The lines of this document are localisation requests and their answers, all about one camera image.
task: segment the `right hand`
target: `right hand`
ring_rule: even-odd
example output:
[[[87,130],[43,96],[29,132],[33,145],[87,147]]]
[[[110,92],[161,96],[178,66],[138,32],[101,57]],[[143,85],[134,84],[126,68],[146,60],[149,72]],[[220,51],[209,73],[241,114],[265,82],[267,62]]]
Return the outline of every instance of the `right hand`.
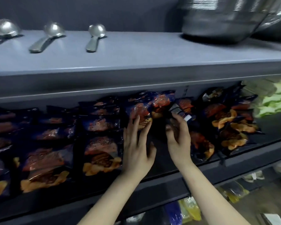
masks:
[[[165,131],[168,139],[169,153],[175,166],[181,171],[192,164],[191,137],[189,135],[187,122],[180,115],[172,114],[172,116],[178,122],[179,134],[177,140],[175,139],[173,129],[170,125],[165,126]]]

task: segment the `left hand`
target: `left hand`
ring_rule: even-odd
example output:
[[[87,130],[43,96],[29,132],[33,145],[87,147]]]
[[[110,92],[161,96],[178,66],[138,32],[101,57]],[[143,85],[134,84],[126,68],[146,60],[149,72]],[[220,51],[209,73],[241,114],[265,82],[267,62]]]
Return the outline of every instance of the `left hand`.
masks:
[[[123,155],[123,175],[140,182],[151,169],[156,155],[156,147],[153,142],[150,143],[150,152],[147,156],[146,142],[147,134],[152,122],[148,122],[142,129],[138,140],[138,116],[134,123],[129,120],[127,128],[124,128],[124,155]]]

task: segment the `gray wall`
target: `gray wall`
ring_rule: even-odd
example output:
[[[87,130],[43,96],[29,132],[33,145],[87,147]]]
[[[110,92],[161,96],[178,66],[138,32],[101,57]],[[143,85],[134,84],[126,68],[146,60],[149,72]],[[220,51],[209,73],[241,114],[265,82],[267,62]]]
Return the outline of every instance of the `gray wall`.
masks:
[[[49,20],[66,30],[102,23],[108,31],[180,32],[178,0],[0,0],[0,18],[40,30]]]

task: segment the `spoon handle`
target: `spoon handle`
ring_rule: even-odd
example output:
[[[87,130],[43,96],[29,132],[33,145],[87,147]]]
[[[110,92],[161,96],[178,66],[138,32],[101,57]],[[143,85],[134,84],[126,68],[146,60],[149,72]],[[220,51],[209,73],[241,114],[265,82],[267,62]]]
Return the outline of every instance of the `spoon handle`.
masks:
[[[90,42],[86,45],[87,52],[96,52],[98,47],[98,37],[92,37]]]
[[[45,43],[47,40],[49,40],[50,37],[43,37],[41,38],[40,40],[36,41],[34,44],[32,44],[30,47],[29,47],[29,51],[31,53],[40,53],[40,52],[43,52],[44,49],[46,48]]]

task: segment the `forearm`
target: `forearm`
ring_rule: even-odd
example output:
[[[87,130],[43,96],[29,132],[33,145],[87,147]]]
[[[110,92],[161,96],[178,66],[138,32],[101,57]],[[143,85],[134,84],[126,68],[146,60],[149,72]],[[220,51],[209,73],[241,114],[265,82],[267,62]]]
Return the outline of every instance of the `forearm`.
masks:
[[[78,225],[113,225],[139,181],[120,175]]]
[[[249,225],[192,162],[180,172],[209,225]]]

